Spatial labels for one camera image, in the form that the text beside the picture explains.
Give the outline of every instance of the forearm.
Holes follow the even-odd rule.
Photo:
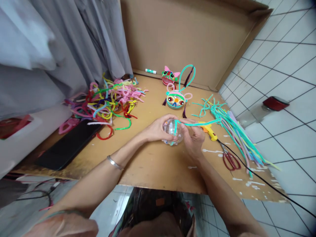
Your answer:
[[[250,232],[259,236],[267,236],[240,198],[205,159],[203,154],[200,154],[194,160],[206,183],[208,195],[225,222],[230,235],[238,236],[241,233]]]
[[[112,160],[124,168],[137,149],[146,142],[141,135],[136,135],[119,150],[111,155]],[[108,159],[102,161],[83,177],[45,216],[61,210],[78,210],[87,218],[95,208],[115,188],[122,170],[113,166]]]

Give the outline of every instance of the scissors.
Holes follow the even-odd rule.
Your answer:
[[[224,164],[225,164],[226,168],[227,168],[228,170],[230,170],[230,171],[240,170],[240,169],[241,169],[241,166],[240,166],[239,161],[236,159],[236,157],[233,156],[230,152],[228,152],[228,151],[226,150],[225,146],[224,146],[222,143],[220,143],[220,145],[221,145],[221,147],[223,148],[223,161],[224,161]],[[230,168],[230,167],[227,165],[225,158],[228,160],[228,163],[230,164],[230,166],[231,166],[232,168]]]

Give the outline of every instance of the black phone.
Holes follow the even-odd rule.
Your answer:
[[[81,121],[46,150],[35,164],[56,171],[65,168],[102,127],[100,124],[87,125],[89,122],[88,119]]]

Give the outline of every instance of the owl craft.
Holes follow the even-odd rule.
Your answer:
[[[170,69],[165,66],[165,71],[162,72],[162,83],[166,86],[169,83],[174,84],[176,81],[178,81],[178,76],[180,75],[180,72],[173,73],[170,71]]]
[[[192,67],[185,83],[184,83],[184,86],[183,88],[181,89],[180,86],[181,86],[181,77],[182,77],[182,74],[183,72],[185,71],[186,68],[188,67]],[[188,80],[190,78],[190,75],[192,73],[192,71],[194,70],[194,74],[193,74],[193,77],[191,79],[191,81],[188,83]],[[188,86],[191,84],[191,82],[193,81],[195,77],[195,67],[193,65],[187,65],[181,72],[180,74],[180,79],[179,79],[179,90],[176,90],[175,88],[175,85],[170,82],[167,84],[167,92],[166,92],[166,99],[164,101],[164,103],[162,105],[168,105],[170,108],[172,109],[179,109],[181,108],[183,105],[184,105],[184,110],[183,110],[183,113],[182,113],[182,117],[183,118],[187,118],[186,115],[185,115],[185,108],[186,108],[186,103],[188,102],[189,99],[191,99],[193,97],[193,95],[191,93],[186,93],[186,94],[183,94],[182,91]]]

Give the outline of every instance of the cardboard box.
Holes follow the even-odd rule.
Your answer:
[[[134,73],[161,78],[165,65],[178,72],[193,64],[191,85],[214,91],[272,12],[252,0],[121,0],[121,9]]]

